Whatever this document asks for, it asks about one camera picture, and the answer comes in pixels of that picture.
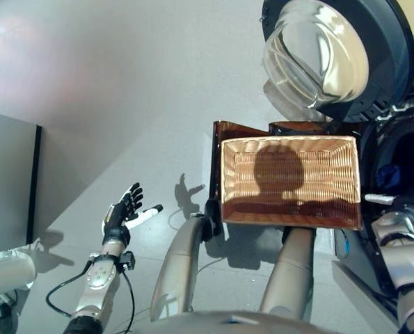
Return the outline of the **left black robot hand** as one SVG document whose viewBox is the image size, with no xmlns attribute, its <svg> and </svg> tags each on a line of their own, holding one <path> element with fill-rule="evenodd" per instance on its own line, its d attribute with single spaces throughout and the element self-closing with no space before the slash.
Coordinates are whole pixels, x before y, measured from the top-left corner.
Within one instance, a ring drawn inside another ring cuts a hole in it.
<svg viewBox="0 0 414 334">
<path fill-rule="evenodd" d="M 117 203 L 111 204 L 102 221 L 102 244 L 118 241 L 125 248 L 131 240 L 130 230 L 163 211 L 162 205 L 155 205 L 142 212 L 143 189 L 137 182 L 131 185 Z"/>
</svg>

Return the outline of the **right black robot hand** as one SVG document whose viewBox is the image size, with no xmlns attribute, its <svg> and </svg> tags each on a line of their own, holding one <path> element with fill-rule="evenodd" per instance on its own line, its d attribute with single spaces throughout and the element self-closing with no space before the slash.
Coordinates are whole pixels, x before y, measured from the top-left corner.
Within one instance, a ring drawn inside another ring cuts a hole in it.
<svg viewBox="0 0 414 334">
<path fill-rule="evenodd" d="M 414 215 L 414 192 L 401 196 L 368 193 L 364 195 L 364 200 L 378 205 L 391 206 L 392 211 L 410 212 Z"/>
</svg>

